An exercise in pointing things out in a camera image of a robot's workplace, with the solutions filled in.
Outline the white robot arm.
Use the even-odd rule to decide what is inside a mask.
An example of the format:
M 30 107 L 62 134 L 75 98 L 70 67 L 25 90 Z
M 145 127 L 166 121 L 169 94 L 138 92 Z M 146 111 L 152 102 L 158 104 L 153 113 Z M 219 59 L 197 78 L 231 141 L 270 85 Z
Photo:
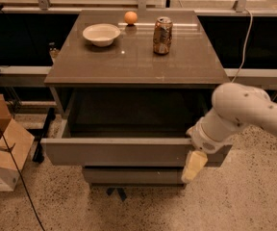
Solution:
M 190 183 L 232 135 L 248 125 L 262 128 L 277 138 L 277 103 L 255 87 L 238 83 L 218 86 L 212 95 L 212 108 L 186 134 L 195 148 L 186 158 L 181 180 Z

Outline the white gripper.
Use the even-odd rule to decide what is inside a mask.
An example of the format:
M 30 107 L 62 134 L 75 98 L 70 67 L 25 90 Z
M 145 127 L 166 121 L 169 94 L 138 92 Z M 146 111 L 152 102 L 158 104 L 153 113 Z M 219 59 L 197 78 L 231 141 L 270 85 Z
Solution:
M 186 135 L 190 137 L 194 148 L 198 150 L 190 152 L 186 158 L 181 180 L 188 184 L 208 162 L 207 154 L 219 153 L 225 148 L 231 148 L 232 144 L 229 141 L 215 141 L 208 136 L 203 130 L 203 118 L 200 118 L 194 126 L 190 127 Z

